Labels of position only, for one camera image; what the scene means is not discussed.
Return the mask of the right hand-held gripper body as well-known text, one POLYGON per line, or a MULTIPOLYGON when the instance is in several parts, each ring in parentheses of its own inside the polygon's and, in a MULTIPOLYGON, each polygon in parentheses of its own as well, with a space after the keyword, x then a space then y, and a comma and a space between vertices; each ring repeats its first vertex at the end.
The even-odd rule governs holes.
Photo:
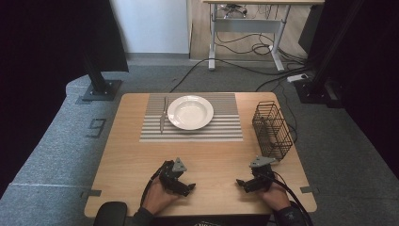
POLYGON ((276 161, 275 158, 257 156, 251 163, 250 168, 254 178, 250 180, 250 185, 255 191, 260 189, 268 190, 275 179, 271 164, 276 161))

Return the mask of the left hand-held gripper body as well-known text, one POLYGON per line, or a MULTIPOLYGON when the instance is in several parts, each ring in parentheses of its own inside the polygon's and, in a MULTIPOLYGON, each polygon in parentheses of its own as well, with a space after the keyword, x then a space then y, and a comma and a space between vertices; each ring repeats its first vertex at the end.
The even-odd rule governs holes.
POLYGON ((179 177, 186 171, 182 160, 177 157, 175 160, 165 161, 161 167, 159 180, 162 185, 175 193, 177 190, 184 190, 184 183, 179 181, 179 177))

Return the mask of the person's right hand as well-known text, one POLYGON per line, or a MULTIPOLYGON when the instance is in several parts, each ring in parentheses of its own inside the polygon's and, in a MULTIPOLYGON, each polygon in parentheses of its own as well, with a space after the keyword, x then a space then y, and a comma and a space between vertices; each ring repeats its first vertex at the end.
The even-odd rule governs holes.
POLYGON ((272 183, 268 190, 261 189, 257 191, 257 195, 275 211, 282 210, 291 205, 286 190, 276 183, 272 183))

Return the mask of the person's left hand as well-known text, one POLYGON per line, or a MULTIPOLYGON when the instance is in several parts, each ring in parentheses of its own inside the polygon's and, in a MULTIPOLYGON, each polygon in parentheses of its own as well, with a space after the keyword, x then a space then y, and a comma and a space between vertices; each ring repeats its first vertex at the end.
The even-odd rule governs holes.
POLYGON ((179 195, 166 190, 158 177, 156 177, 145 195, 142 207, 151 214, 156 215, 162 212, 169 205, 180 198, 179 195))

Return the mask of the silver table knife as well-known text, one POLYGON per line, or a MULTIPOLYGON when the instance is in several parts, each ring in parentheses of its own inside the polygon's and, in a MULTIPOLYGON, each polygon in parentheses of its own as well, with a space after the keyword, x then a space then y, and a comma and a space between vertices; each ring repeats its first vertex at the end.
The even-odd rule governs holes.
POLYGON ((162 115, 160 117, 160 134, 162 135, 164 132, 164 128, 165 128, 165 120, 168 114, 168 97, 165 96, 164 97, 164 108, 163 108, 163 112, 162 115))

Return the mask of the grey striped placemat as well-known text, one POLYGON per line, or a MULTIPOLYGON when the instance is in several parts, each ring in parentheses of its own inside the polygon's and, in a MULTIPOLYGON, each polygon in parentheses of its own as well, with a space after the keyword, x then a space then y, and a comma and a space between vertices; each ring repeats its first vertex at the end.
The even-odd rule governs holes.
POLYGON ((232 142, 242 141, 243 133, 234 93, 154 93, 149 97, 141 128, 140 142, 232 142), (168 105, 179 97, 196 95, 208 100, 214 108, 212 120, 197 130, 183 130, 174 126, 168 115, 164 132, 160 134, 160 117, 164 108, 164 97, 168 105))

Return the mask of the white deep plate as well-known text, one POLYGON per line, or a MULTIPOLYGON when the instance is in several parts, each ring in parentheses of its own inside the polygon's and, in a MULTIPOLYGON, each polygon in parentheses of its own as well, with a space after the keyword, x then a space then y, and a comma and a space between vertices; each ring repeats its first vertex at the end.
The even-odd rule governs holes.
POLYGON ((206 126, 214 116, 212 104, 196 95, 186 95, 168 106, 168 120, 177 128, 197 130, 206 126))

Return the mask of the grey floor socket cover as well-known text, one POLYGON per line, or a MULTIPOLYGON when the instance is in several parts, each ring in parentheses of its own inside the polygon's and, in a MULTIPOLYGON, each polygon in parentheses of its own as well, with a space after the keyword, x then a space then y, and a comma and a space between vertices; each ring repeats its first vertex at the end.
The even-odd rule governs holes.
POLYGON ((105 127, 106 119, 92 119, 85 137, 99 138, 105 127))

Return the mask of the black metal stand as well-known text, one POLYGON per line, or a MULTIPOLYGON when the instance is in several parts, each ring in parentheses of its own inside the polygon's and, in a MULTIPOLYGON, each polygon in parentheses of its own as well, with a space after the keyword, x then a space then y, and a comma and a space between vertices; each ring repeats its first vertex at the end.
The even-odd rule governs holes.
POLYGON ((90 85, 83 95, 82 100, 85 102, 113 101, 122 81, 104 79, 102 73, 92 63, 86 50, 82 51, 82 59, 90 79, 90 85))
POLYGON ((314 5, 311 16, 318 15, 308 59, 305 66, 311 78, 294 82, 303 104, 325 104, 341 108, 343 91, 335 69, 342 57, 343 41, 357 17, 364 0, 325 0, 323 6, 314 5))

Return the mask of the white power strip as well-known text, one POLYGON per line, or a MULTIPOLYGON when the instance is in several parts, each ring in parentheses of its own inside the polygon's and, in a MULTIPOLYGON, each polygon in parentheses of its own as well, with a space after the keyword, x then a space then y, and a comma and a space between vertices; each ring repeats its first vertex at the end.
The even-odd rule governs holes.
POLYGON ((292 83, 295 81, 308 79, 308 78, 309 77, 305 73, 302 73, 302 74, 297 74, 297 75, 292 75, 292 76, 287 77, 287 82, 292 83))

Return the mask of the dark curtain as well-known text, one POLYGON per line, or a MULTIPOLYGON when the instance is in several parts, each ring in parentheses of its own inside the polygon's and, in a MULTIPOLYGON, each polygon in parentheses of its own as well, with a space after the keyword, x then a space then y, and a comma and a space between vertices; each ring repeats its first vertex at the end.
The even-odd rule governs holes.
MULTIPOLYGON (((309 55, 316 13, 299 39, 309 55)), ((335 69, 344 108, 399 179, 399 0, 364 0, 335 69)))
POLYGON ((0 196, 90 68, 128 70, 111 0, 0 0, 0 196))

